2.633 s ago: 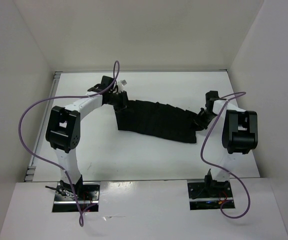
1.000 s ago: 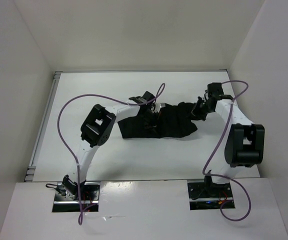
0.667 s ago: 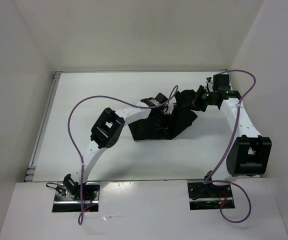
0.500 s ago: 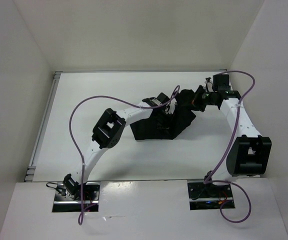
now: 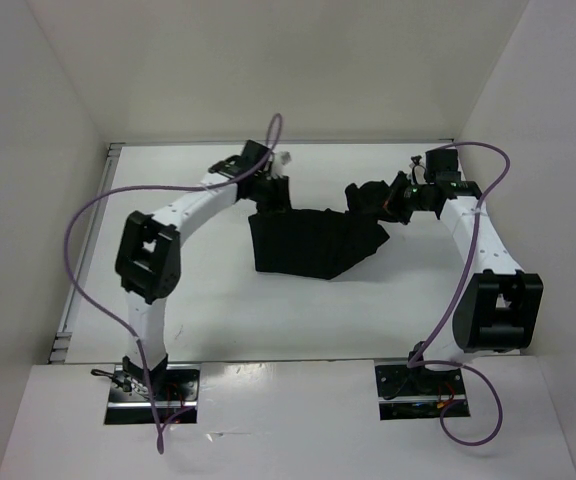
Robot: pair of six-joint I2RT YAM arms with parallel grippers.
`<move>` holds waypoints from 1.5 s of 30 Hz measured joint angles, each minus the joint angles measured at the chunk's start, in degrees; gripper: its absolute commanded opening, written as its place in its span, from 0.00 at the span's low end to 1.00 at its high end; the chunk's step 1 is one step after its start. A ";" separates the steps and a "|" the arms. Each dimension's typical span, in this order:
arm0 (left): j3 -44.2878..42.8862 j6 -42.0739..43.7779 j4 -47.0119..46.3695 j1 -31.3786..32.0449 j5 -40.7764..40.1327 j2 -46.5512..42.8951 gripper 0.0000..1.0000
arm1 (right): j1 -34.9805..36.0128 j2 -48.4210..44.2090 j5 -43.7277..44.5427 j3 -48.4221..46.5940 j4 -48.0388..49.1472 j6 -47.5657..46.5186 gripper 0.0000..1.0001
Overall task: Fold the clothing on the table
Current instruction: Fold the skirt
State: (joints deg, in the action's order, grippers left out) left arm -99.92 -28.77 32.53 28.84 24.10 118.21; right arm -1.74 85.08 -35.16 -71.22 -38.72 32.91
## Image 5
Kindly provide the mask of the black pleated skirt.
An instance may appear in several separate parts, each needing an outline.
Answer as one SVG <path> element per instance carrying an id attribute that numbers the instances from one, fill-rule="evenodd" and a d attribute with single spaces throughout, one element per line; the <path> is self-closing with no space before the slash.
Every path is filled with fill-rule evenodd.
<path id="1" fill-rule="evenodd" d="M 248 217 L 255 270 L 331 280 L 375 254 L 389 240 L 379 224 L 389 185 L 351 183 L 347 209 L 291 209 Z"/>

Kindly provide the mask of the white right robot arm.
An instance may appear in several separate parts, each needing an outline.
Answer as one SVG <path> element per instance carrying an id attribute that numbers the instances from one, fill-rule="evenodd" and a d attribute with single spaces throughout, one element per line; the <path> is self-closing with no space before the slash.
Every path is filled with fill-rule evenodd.
<path id="1" fill-rule="evenodd" d="M 445 313 L 411 354 L 406 369 L 411 389 L 430 392 L 441 381 L 441 370 L 530 346 L 544 284 L 511 256 L 475 182 L 451 178 L 414 184 L 400 172 L 383 209 L 405 221 L 416 212 L 434 213 L 464 262 Z"/>

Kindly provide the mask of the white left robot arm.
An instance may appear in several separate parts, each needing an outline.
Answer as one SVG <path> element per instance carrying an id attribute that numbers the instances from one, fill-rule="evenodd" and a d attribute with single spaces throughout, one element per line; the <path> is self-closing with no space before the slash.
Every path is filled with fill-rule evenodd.
<path id="1" fill-rule="evenodd" d="M 149 214 L 132 212 L 124 226 L 115 271 L 126 292 L 128 325 L 141 340 L 122 359 L 131 386 L 144 399 L 167 387 L 164 342 L 166 298 L 181 279 L 181 248 L 212 217 L 241 199 L 272 210 L 290 206 L 286 151 L 274 152 L 249 140 L 238 155 L 208 169 L 199 184 Z"/>

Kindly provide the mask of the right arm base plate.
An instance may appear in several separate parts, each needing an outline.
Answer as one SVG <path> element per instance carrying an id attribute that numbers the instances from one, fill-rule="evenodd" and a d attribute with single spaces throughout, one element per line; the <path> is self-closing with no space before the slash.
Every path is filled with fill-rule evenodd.
<path id="1" fill-rule="evenodd" d="M 374 365 L 381 421 L 470 416 L 466 389 L 459 369 L 409 369 L 405 361 Z"/>

